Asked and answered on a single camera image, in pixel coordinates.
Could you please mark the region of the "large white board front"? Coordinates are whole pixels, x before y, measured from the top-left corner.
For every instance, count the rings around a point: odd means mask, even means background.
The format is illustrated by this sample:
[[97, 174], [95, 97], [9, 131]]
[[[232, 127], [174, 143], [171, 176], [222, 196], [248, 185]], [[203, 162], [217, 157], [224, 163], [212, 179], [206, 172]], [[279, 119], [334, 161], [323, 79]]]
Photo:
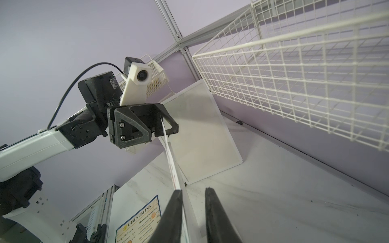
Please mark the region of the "large white board front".
[[184, 184], [184, 179], [181, 174], [181, 169], [179, 165], [176, 162], [176, 158], [173, 153], [171, 142], [169, 143], [170, 150], [172, 152], [172, 156], [174, 159], [176, 171], [178, 174], [180, 186], [182, 188], [182, 195], [183, 195], [183, 216], [182, 216], [182, 226], [183, 226], [183, 232], [181, 239], [184, 243], [205, 243], [206, 238], [202, 236], [201, 229], [198, 225], [195, 212], [193, 210], [186, 186]]

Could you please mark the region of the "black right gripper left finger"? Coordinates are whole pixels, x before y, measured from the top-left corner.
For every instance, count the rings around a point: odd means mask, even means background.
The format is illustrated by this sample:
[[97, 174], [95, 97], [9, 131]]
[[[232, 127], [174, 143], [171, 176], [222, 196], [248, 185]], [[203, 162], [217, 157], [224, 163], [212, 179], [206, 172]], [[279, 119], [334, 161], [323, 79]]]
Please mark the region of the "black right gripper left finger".
[[180, 243], [182, 216], [182, 190], [174, 190], [149, 243]]

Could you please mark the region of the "large dim sum menu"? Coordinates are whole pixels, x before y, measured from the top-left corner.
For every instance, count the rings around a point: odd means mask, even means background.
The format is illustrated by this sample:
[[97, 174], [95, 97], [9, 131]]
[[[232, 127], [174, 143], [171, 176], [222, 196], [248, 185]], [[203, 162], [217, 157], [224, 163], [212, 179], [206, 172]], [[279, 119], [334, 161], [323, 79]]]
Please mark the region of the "large dim sum menu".
[[161, 220], [161, 215], [159, 197], [156, 195], [117, 228], [115, 243], [148, 243]]

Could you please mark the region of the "large white board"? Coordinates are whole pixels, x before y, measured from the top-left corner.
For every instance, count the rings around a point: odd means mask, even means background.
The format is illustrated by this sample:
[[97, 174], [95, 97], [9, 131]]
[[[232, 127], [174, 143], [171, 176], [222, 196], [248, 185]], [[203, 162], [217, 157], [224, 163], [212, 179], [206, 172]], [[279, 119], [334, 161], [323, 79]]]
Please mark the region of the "large white board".
[[172, 152], [187, 184], [243, 163], [241, 154], [204, 80], [162, 101], [179, 132], [169, 136]]
[[171, 142], [169, 143], [170, 150], [172, 152], [172, 156], [174, 159], [176, 171], [178, 174], [180, 186], [182, 188], [182, 195], [183, 195], [183, 216], [182, 216], [182, 226], [183, 226], [183, 232], [181, 239], [184, 243], [205, 243], [206, 238], [202, 236], [201, 229], [198, 225], [195, 212], [193, 210], [186, 186], [184, 184], [184, 179], [181, 174], [181, 169], [179, 165], [176, 162], [176, 158], [173, 153]]

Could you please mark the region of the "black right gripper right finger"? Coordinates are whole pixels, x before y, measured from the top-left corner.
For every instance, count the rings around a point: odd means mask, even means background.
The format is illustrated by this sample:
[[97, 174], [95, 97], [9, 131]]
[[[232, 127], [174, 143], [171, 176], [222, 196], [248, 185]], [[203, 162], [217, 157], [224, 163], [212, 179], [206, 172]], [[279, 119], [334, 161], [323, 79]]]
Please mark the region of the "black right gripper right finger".
[[206, 232], [208, 243], [242, 243], [215, 190], [205, 190]]

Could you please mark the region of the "dotted table price menu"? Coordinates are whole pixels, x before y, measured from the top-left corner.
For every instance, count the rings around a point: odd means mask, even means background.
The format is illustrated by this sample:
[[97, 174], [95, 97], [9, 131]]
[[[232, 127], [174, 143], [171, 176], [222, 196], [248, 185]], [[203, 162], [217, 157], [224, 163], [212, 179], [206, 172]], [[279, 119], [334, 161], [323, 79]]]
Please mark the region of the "dotted table price menu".
[[161, 121], [161, 124], [162, 124], [163, 140], [164, 140], [164, 143], [165, 143], [165, 152], [166, 152], [166, 155], [167, 155], [167, 160], [168, 160], [169, 170], [170, 170], [170, 173], [171, 173], [173, 187], [174, 187], [175, 190], [182, 190], [182, 188], [180, 186], [178, 174], [177, 174], [177, 171], [176, 171], [174, 159], [173, 159], [173, 156], [172, 156], [172, 152], [171, 152], [170, 147], [169, 147], [168, 136], [167, 136], [167, 132], [166, 132], [166, 129], [165, 129], [165, 126], [164, 126], [163, 119], [161, 118], [160, 121]]

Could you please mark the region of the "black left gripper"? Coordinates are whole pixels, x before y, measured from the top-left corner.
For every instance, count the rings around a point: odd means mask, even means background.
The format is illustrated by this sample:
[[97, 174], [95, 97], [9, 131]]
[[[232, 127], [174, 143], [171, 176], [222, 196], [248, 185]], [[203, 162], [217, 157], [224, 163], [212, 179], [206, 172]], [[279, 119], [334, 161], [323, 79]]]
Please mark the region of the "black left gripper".
[[161, 103], [113, 106], [106, 109], [109, 139], [112, 144], [123, 149], [151, 142], [152, 137], [163, 136], [163, 124], [167, 136], [179, 132], [178, 123]]

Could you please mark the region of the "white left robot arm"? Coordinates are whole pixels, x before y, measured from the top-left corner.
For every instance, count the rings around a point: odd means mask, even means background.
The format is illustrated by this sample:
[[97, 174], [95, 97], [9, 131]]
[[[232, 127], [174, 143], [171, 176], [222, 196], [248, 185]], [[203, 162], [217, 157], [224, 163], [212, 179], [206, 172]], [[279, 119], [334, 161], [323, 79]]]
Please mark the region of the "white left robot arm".
[[155, 62], [127, 57], [120, 70], [123, 82], [105, 72], [77, 86], [86, 106], [63, 123], [12, 145], [1, 147], [1, 216], [12, 220], [43, 243], [104, 243], [107, 240], [113, 189], [104, 196], [94, 225], [66, 219], [43, 193], [35, 167], [60, 153], [81, 148], [97, 137], [108, 137], [120, 149], [135, 150], [155, 137], [178, 133], [179, 126], [161, 103], [146, 99], [168, 83]]

